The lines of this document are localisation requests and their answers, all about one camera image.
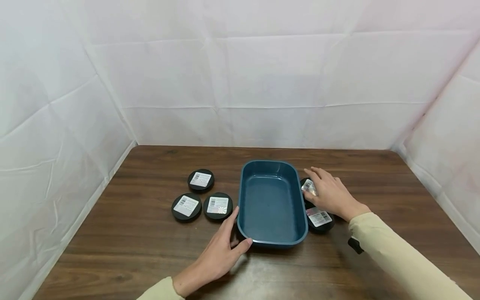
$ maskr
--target blue plastic tray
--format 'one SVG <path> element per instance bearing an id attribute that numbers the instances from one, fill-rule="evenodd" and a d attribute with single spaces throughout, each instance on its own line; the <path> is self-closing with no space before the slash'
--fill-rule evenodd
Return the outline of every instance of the blue plastic tray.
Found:
<path id="1" fill-rule="evenodd" d="M 300 181 L 297 170 L 289 163 L 246 163 L 241 172 L 239 206 L 239 231 L 256 245 L 290 248 L 307 235 Z"/>

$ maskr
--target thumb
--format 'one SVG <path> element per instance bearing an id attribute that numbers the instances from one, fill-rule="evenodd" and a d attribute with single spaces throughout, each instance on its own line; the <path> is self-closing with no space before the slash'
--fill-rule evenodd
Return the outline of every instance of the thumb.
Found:
<path id="1" fill-rule="evenodd" d="M 310 193 L 310 192 L 307 192 L 307 191 L 303 191 L 303 197 L 305 199 L 307 199 L 308 202 L 312 203 L 312 204 L 315 204 L 315 196 Z"/>
<path id="2" fill-rule="evenodd" d="M 235 248 L 232 249 L 232 253 L 235 255 L 235 257 L 238 259 L 242 254 L 248 251 L 250 249 L 250 246 L 252 245 L 253 240 L 248 238 L 244 239 L 240 244 L 238 244 Z"/>

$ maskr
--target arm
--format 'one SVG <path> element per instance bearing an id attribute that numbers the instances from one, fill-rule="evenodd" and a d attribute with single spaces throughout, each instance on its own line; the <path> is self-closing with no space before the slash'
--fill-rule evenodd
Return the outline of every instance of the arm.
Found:
<path id="1" fill-rule="evenodd" d="M 349 229 L 362 249 L 413 299 L 471 300 L 455 282 L 374 213 L 354 217 Z"/>
<path id="2" fill-rule="evenodd" d="M 157 284 L 149 288 L 137 300 L 185 300 L 179 296 L 173 288 L 171 277 L 160 280 Z"/>
<path id="3" fill-rule="evenodd" d="M 184 300 L 202 286 L 225 275 L 252 245 L 252 239 L 230 242 L 238 213 L 237 206 L 193 264 L 173 278 L 160 280 L 137 300 Z"/>
<path id="4" fill-rule="evenodd" d="M 375 262 L 413 299 L 471 300 L 455 282 L 420 252 L 399 237 L 370 209 L 348 192 L 339 178 L 320 168 L 305 169 L 318 196 L 304 192 L 305 199 L 347 222 L 353 237 Z"/>

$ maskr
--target hand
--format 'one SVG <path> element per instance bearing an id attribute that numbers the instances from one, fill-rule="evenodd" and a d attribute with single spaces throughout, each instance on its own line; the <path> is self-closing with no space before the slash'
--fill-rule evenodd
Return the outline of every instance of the hand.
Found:
<path id="1" fill-rule="evenodd" d="M 230 235 L 238 213 L 237 206 L 231 216 L 223 221 L 198 259 L 173 278 L 173 288 L 179 296 L 185 298 L 207 283 L 225 275 L 250 248 L 252 239 L 230 243 Z"/>
<path id="2" fill-rule="evenodd" d="M 370 212 L 366 205 L 352 197 L 340 178 L 334 178 L 320 168 L 311 167 L 310 170 L 304 169 L 304 171 L 313 181 L 318 196 L 306 191 L 303 195 L 319 209 L 337 215 L 347 222 L 356 216 Z"/>

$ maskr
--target white sheet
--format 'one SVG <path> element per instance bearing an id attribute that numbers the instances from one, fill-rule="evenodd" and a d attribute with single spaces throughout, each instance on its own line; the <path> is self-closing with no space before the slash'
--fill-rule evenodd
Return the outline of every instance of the white sheet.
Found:
<path id="1" fill-rule="evenodd" d="M 398 149 L 480 253 L 480 43 Z"/>
<path id="2" fill-rule="evenodd" d="M 141 144 L 389 148 L 480 26 L 475 0 L 62 4 Z"/>
<path id="3" fill-rule="evenodd" d="M 0 1 L 0 299 L 31 299 L 134 145 L 56 1 Z"/>

